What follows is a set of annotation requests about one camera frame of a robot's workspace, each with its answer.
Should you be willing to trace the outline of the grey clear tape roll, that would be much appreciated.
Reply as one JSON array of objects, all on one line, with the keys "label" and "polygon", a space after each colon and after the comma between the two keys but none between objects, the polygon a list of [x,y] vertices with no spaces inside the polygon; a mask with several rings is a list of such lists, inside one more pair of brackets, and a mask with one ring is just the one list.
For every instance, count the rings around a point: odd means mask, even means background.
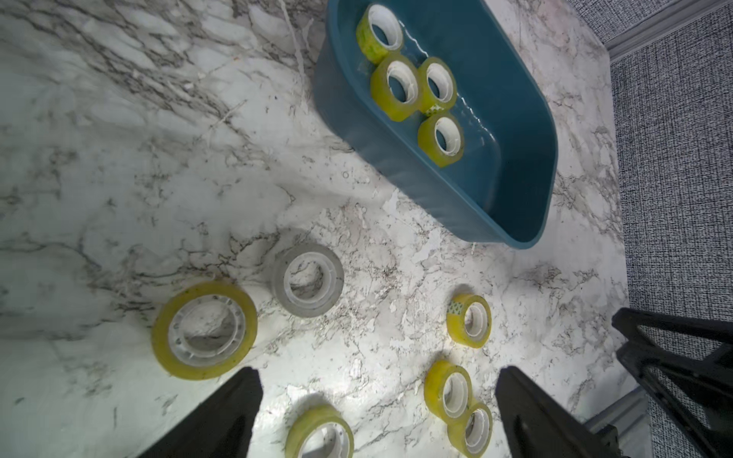
[{"label": "grey clear tape roll", "polygon": [[320,244],[300,244],[275,263],[272,288],[278,302],[301,318],[324,315],[337,305],[345,272],[336,254]]}]

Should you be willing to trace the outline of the yellow tape roll bottom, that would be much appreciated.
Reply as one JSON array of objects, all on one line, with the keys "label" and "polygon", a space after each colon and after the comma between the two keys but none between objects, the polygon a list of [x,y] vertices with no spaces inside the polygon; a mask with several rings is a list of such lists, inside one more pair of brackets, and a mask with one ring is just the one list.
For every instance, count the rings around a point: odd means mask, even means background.
[{"label": "yellow tape roll bottom", "polygon": [[447,431],[452,446],[465,457],[482,457],[492,438],[492,414],[485,404],[475,402]]}]

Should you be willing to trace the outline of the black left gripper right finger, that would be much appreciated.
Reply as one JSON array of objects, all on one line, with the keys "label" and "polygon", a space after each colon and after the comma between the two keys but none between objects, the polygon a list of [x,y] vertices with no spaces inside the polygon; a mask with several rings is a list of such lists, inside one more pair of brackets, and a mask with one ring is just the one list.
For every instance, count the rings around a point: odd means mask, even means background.
[{"label": "black left gripper right finger", "polygon": [[620,457],[616,431],[588,431],[516,366],[499,372],[496,402],[513,457]]}]

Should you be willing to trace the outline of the teal storage box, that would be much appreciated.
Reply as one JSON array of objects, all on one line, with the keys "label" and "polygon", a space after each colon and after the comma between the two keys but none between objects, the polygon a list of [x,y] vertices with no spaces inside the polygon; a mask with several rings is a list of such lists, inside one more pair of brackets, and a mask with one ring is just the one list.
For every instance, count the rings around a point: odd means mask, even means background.
[{"label": "teal storage box", "polygon": [[356,28],[365,1],[331,1],[312,78],[328,128],[452,234],[466,242],[527,249],[541,238],[557,171],[557,130],[534,78],[483,1],[391,1],[413,64],[442,59],[454,74],[450,111],[464,154],[437,166],[419,147],[424,121],[395,122],[370,93],[373,66]]}]

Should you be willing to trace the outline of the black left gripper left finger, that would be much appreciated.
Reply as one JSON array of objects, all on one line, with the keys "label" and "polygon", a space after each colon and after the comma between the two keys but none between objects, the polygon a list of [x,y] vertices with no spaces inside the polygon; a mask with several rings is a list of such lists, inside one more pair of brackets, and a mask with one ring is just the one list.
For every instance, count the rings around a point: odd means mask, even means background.
[{"label": "black left gripper left finger", "polygon": [[144,457],[246,457],[263,400],[259,371],[242,368]]}]

